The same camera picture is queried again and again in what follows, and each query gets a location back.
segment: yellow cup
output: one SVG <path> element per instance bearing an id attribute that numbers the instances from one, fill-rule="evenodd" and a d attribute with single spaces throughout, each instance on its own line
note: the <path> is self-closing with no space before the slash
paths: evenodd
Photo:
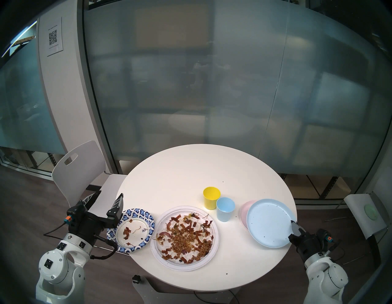
<path id="1" fill-rule="evenodd" d="M 216 208 L 216 201 L 220 198 L 220 191 L 215 187 L 207 187 L 203 191 L 204 195 L 204 207 L 209 210 Z"/>

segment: white chair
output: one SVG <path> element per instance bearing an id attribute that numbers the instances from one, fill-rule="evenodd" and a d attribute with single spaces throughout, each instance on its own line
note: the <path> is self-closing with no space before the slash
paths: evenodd
<path id="1" fill-rule="evenodd" d="M 383 238 L 390 225 L 388 209 L 392 208 L 392 169 L 387 167 L 383 171 L 371 194 L 350 194 L 344 201 L 366 239 L 386 228 Z"/>
<path id="2" fill-rule="evenodd" d="M 96 142 L 90 140 L 64 155 L 53 169 L 52 178 L 71 207 L 79 201 L 87 186 L 105 172 L 105 168 L 101 151 Z M 126 175 L 110 174 L 89 211 L 99 217 L 107 217 L 106 213 L 116 200 L 117 191 L 125 177 Z M 86 203 L 90 197 L 91 195 L 83 201 Z"/>

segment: frosted glass wall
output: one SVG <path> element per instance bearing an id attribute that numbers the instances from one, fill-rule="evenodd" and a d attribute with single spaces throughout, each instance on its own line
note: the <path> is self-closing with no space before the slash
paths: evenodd
<path id="1" fill-rule="evenodd" d="M 86 11 L 84 26 L 117 160 L 210 143 L 280 173 L 364 177 L 389 126 L 383 55 L 285 1 L 123 0 Z"/>
<path id="2" fill-rule="evenodd" d="M 65 154 L 46 105 L 36 39 L 0 69 L 0 146 Z"/>

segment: paper plate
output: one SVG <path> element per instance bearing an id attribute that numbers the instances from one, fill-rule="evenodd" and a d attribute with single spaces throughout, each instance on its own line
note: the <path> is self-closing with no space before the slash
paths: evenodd
<path id="1" fill-rule="evenodd" d="M 257 200 L 250 200 L 249 202 L 243 204 L 240 208 L 240 220 L 246 229 L 248 229 L 248 225 L 246 223 L 246 215 L 248 214 L 250 206 L 252 206 L 255 202 L 257 202 Z"/>
<path id="2" fill-rule="evenodd" d="M 147 211 L 128 209 L 123 212 L 117 228 L 107 230 L 106 237 L 118 244 L 118 252 L 131 253 L 143 248 L 150 241 L 154 227 L 154 219 Z"/>
<path id="3" fill-rule="evenodd" d="M 162 265 L 166 266 L 167 268 L 170 268 L 170 269 L 173 269 L 176 271 L 191 271 L 191 270 L 195 270 L 200 267 L 203 267 L 205 264 L 207 264 L 214 257 L 214 255 L 218 249 L 218 246 L 219 246 L 218 227 L 215 224 L 215 220 L 212 219 L 212 217 L 209 216 L 207 212 L 205 212 L 199 208 L 192 207 L 192 206 L 178 206 L 178 207 L 172 208 L 172 209 L 166 211 L 164 214 L 162 214 L 162 216 L 160 217 L 160 219 L 156 225 L 154 236 L 156 233 L 166 231 L 166 224 L 169 222 L 171 217 L 176 217 L 179 214 L 181 214 L 181 216 L 184 216 L 184 215 L 187 215 L 190 213 L 198 213 L 200 218 L 205 217 L 203 220 L 212 221 L 211 226 L 210 226 L 210 230 L 211 230 L 212 235 L 214 235 L 214 240 L 212 242 L 210 252 L 205 257 L 200 259 L 200 261 L 193 261 L 193 263 L 191 263 L 191 264 L 183 264 L 183 263 L 175 262 L 173 260 L 164 260 L 162 258 L 162 252 L 161 252 L 161 249 L 159 248 L 158 242 L 154 241 L 154 240 L 151 242 L 152 254 L 158 260 L 158 262 L 161 263 Z"/>
<path id="4" fill-rule="evenodd" d="M 284 203 L 269 198 L 255 202 L 247 214 L 250 234 L 269 248 L 280 248 L 290 242 L 291 220 L 297 221 L 293 212 Z"/>

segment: paper sign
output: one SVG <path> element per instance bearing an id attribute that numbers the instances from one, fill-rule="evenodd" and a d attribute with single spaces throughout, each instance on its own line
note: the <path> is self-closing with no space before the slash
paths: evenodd
<path id="1" fill-rule="evenodd" d="M 51 23 L 51 25 L 47 29 L 46 50 L 47 56 L 53 55 L 54 53 L 63 50 L 63 37 L 61 35 L 61 18 Z"/>

